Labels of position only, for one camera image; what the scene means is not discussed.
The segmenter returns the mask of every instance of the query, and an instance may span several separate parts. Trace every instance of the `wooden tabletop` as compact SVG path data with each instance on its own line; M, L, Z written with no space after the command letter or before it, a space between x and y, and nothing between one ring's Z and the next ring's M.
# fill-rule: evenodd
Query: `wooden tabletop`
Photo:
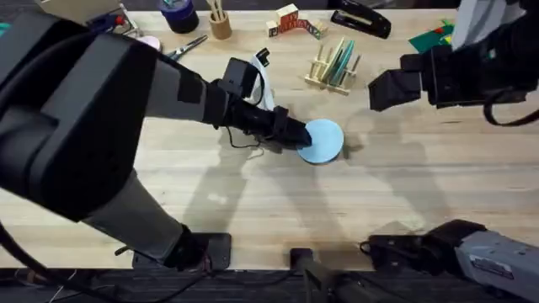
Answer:
M294 151L274 154L230 147L228 135L209 125L148 118L135 167L163 208L193 231L228 231L232 268L286 268L292 247L312 247L323 263L370 268L357 242L373 233L425 232L454 218L485 224L539 245L539 124L493 127L481 109L436 110L426 99L369 110L366 85L414 53L408 39L454 17L453 10L384 10L388 40L331 24L324 44L342 36L361 53L352 94L343 97L304 83L318 41L302 29L267 38L273 12L230 12L233 36L212 37L181 59L206 80L222 77L231 56L249 60L264 47L275 102L299 120L328 118L344 130L346 147L334 162L313 166ZM166 51L210 34L206 12L191 34L176 35L160 13L133 13ZM502 120L529 113L538 102L497 109ZM250 142L234 132L237 144ZM57 268L129 268L121 244L84 224L53 215L0 192L0 220L37 259ZM0 252L0 267L18 263Z

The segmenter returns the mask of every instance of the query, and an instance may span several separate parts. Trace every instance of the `stapler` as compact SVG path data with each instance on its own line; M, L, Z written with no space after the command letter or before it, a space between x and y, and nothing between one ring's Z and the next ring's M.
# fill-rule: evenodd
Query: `stapler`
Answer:
M367 6L352 0L342 0L331 22L387 39L391 22Z

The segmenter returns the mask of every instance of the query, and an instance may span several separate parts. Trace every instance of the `cable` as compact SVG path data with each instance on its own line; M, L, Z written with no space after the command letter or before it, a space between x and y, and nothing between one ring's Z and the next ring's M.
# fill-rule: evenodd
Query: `cable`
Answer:
M73 279L73 277L75 276L75 274L77 274L77 270L75 269L75 271L73 272L72 275L69 276L69 278L67 278L67 280L71 280ZM58 291L52 296L52 298L49 300L49 303L51 303L54 299L56 299L56 297L61 293L61 291L64 289L64 286L61 286Z
M107 288L107 287L115 287L115 285L101 285L101 286L98 286L98 287L95 287L95 288L92 288L92 290L101 290L103 288ZM82 292L76 292L72 295L66 295L66 296L63 296L62 298L57 298L55 299L54 301L52 302L58 302L58 301L61 301L61 300L69 300L69 299L72 299L76 296L80 296L80 295L84 295Z
M491 124L496 126L503 126L503 127L516 127L516 126L523 126L528 125L530 123L536 122L539 120L539 109L534 111L531 114L528 114L527 116L524 116L518 120L507 122L507 123L500 123L494 118L493 115L493 106L496 103L496 100L504 95L504 92L496 93L494 96L487 99L485 102L485 105L483 106L483 115L485 119Z
M259 106L259 104L262 103L262 100L264 100L264 91L266 89L266 81L264 80L264 77L262 77L262 72L258 68L256 68L256 72L260 76L260 99L254 105Z
M56 274L52 271L50 271L45 265L41 264L32 256L30 256L9 234L9 232L5 229L2 222L0 221L0 243L2 243L2 246L4 249L10 253L14 258L19 260L22 264L26 265L28 268L34 270L37 274L43 276L44 278L48 279L50 282L53 282L58 285L64 286L64 288L78 291L82 294L91 296L95 299L100 299L105 302L109 303L164 303L175 296L183 293L191 286L199 283L201 280L205 279L209 274L203 273L194 279L192 279L189 283L184 285L181 289L175 291L171 295L168 295L162 299L159 300L153 300L153 301L123 301L123 300L117 300L115 298L112 298L108 295L103 295L99 293L96 290L90 289L87 286L81 285L79 283L73 282L69 279L66 279L62 277L59 274Z
M234 144L234 142L232 141L232 132L230 131L230 127L228 126L225 126L225 128L227 129L228 131L228 138L230 140L230 146L234 147L234 148L249 148L249 147L254 147L254 148L259 148L260 147L260 144L262 144L261 141L259 141L256 137L254 137L254 139L257 141L257 144L249 144L249 145L246 145L246 146L237 146Z

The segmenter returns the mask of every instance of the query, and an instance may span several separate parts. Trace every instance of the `blue disc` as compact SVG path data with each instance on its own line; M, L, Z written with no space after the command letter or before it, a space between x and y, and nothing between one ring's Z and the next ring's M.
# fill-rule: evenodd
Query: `blue disc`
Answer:
M313 120L306 126L312 145L297 150L303 160L320 164L333 160L343 149L344 133L340 126L327 119Z

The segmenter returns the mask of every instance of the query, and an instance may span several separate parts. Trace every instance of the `pencil cup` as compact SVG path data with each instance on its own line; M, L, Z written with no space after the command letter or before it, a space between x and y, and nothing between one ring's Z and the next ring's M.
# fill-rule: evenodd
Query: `pencil cup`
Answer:
M176 34L186 34L196 29L199 17L191 0L158 0L161 13Z
M228 19L228 13L223 11L225 15L224 20L216 21L213 13L210 15L211 33L216 39L224 40L230 38L232 35L232 29L230 28L230 20Z

